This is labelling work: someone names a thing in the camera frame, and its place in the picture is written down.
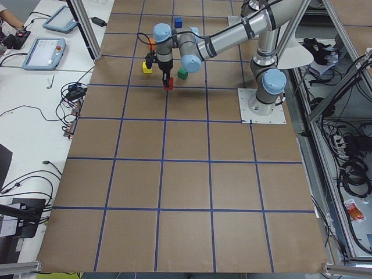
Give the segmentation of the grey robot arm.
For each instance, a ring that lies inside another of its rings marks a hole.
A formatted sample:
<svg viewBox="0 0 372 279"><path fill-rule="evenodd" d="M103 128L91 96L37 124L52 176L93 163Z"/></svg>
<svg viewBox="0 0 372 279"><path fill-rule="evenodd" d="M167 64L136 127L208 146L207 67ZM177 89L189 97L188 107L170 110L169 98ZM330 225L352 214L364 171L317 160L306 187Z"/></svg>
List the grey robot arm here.
<svg viewBox="0 0 372 279"><path fill-rule="evenodd" d="M206 36L199 35L194 27L171 28L166 23L159 23L153 28L155 43L145 58L146 68L150 69L156 63L162 71L163 86L170 88L174 49L180 52L183 69L196 73L202 62L258 37L256 53L251 59L257 90L248 103L253 113L269 115L278 105L277 98L287 83L285 74L277 67L279 29L305 7L306 1L260 1L257 11L243 9L236 23Z"/></svg>

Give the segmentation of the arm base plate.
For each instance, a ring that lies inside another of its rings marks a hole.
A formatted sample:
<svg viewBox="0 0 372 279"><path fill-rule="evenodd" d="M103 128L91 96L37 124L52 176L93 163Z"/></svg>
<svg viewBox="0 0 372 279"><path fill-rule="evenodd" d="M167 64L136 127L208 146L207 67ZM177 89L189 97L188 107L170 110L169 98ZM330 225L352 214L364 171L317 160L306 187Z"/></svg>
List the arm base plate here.
<svg viewBox="0 0 372 279"><path fill-rule="evenodd" d="M235 16L235 15L227 16L227 21L228 21L228 26L232 26L236 23L239 23L241 21L241 17Z"/></svg>
<svg viewBox="0 0 372 279"><path fill-rule="evenodd" d="M285 113L278 96L272 104L263 104L256 98L256 88L239 88L238 100L243 124L286 124Z"/></svg>

